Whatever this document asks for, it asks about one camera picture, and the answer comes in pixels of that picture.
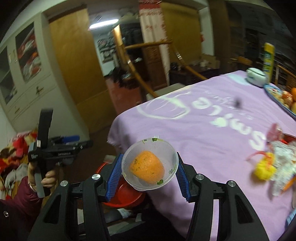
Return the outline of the dark red sleeve forearm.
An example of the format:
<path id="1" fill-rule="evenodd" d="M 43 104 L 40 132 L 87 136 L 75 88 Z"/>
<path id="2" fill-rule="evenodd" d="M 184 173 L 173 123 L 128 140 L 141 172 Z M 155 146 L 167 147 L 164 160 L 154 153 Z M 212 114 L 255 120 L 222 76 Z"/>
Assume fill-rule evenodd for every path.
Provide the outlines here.
<path id="1" fill-rule="evenodd" d="M 27 240 L 43 199 L 22 179 L 13 199 L 1 200 L 1 240 Z"/>

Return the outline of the person's left hand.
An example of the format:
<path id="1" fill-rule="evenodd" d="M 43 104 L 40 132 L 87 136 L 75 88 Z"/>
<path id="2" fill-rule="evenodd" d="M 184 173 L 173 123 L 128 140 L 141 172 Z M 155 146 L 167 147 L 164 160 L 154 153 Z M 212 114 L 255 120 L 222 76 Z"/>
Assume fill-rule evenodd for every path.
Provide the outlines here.
<path id="1" fill-rule="evenodd" d="M 28 184 L 29 186 L 36 191 L 36 181 L 35 181 L 35 172 L 37 170 L 36 163 L 29 163 L 28 166 Z M 55 166 L 54 169 L 46 173 L 45 178 L 41 181 L 43 187 L 52 188 L 56 185 L 58 181 L 59 167 Z"/>

